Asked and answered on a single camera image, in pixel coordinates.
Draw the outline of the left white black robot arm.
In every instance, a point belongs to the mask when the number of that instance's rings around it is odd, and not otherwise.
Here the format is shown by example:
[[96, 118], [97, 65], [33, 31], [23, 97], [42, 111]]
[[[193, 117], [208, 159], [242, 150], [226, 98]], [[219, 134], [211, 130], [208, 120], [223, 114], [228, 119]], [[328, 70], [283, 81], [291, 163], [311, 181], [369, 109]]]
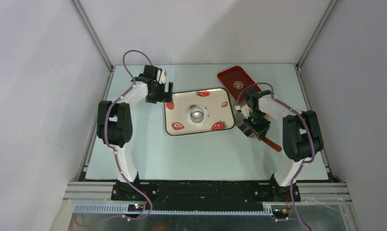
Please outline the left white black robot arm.
[[117, 168], [117, 180], [127, 183], [123, 194], [129, 200], [141, 196], [141, 186], [134, 183], [138, 171], [128, 148], [133, 135], [131, 109], [141, 100], [146, 103], [172, 102], [173, 82], [166, 89], [166, 70], [145, 65], [143, 72], [131, 81], [131, 86], [113, 101], [100, 101], [97, 115], [97, 137], [112, 150]]

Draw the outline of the strawberry print tray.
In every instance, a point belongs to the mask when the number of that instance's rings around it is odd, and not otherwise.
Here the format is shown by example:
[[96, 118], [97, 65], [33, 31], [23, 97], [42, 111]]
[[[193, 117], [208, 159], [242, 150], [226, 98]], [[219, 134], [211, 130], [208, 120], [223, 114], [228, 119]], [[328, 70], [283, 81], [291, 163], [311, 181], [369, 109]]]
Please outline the strawberry print tray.
[[[172, 99], [172, 103], [165, 103], [165, 126], [170, 136], [229, 130], [235, 126], [229, 94], [223, 88], [176, 92]], [[188, 110], [199, 105], [207, 108], [210, 115], [202, 127], [186, 120]]]

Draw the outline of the red lacquer tray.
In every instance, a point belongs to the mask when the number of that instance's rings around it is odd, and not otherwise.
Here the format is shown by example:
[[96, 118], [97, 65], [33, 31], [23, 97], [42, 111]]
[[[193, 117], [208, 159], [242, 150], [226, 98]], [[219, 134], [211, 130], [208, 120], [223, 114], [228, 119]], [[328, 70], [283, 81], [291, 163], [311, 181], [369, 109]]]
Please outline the red lacquer tray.
[[219, 72], [217, 78], [237, 103], [244, 102], [244, 94], [240, 94], [242, 90], [255, 84], [255, 81], [240, 66], [233, 66]]

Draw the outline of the white dough piece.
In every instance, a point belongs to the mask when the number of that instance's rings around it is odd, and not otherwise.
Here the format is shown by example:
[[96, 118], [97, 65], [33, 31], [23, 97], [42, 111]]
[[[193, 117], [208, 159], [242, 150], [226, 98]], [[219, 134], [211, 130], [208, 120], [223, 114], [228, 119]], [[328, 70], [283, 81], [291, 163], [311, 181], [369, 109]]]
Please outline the white dough piece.
[[193, 126], [202, 127], [209, 117], [207, 108], [199, 105], [188, 110], [186, 120]]

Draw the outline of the metal spatula red handle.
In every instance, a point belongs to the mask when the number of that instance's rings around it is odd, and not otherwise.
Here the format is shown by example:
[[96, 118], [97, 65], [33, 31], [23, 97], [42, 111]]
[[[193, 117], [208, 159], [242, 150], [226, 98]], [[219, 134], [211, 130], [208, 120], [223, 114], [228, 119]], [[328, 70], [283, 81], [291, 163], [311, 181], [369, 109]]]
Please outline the metal spatula red handle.
[[271, 122], [266, 118], [259, 120], [251, 118], [246, 119], [242, 115], [236, 114], [235, 124], [245, 136], [258, 139], [277, 152], [282, 151], [282, 147], [280, 145], [266, 137], [271, 124]]

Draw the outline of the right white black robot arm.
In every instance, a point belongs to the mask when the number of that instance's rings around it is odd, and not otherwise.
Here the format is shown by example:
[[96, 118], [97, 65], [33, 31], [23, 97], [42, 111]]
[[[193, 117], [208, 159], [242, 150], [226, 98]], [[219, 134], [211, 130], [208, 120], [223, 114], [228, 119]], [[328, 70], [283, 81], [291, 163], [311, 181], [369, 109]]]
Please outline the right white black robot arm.
[[244, 116], [240, 129], [247, 135], [254, 135], [259, 141], [274, 147], [266, 135], [275, 119], [281, 128], [281, 150], [286, 159], [273, 174], [276, 183], [269, 188], [270, 197], [282, 201], [289, 194], [287, 186], [295, 183], [305, 164], [312, 163], [317, 152], [323, 149], [323, 139], [317, 114], [313, 110], [300, 111], [279, 100], [270, 90], [244, 92], [245, 104], [238, 108]]

